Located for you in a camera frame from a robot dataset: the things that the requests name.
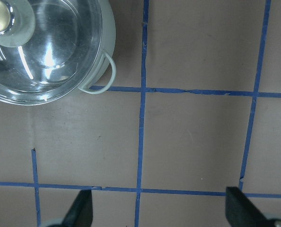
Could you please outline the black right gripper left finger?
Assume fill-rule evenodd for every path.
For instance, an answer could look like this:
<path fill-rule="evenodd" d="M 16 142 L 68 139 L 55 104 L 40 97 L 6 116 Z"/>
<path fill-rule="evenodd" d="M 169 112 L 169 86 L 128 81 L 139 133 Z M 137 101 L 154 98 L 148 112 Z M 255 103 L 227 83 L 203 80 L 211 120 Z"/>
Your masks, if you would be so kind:
<path fill-rule="evenodd" d="M 93 222 L 91 190 L 81 190 L 65 215 L 63 227 L 90 227 Z"/>

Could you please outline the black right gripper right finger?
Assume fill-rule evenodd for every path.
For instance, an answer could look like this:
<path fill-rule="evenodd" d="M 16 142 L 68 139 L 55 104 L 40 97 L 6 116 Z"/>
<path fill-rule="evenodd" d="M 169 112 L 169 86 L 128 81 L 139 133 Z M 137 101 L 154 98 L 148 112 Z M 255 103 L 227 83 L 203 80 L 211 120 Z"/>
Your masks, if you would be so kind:
<path fill-rule="evenodd" d="M 281 227 L 281 219 L 267 218 L 238 187 L 227 187 L 225 216 L 231 227 Z"/>

